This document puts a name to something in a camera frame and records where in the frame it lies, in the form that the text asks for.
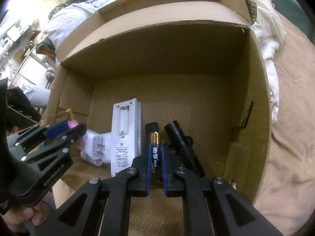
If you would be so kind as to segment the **person's left hand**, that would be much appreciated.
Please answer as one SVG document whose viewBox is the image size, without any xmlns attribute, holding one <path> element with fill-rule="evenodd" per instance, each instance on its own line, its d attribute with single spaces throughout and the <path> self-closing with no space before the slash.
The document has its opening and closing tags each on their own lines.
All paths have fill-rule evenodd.
<svg viewBox="0 0 315 236">
<path fill-rule="evenodd" d="M 25 233 L 27 228 L 24 222 L 30 220 L 33 226 L 41 225 L 51 213 L 51 208 L 43 201 L 34 207 L 11 207 L 5 214 L 1 215 L 4 223 L 13 233 Z"/>
</svg>

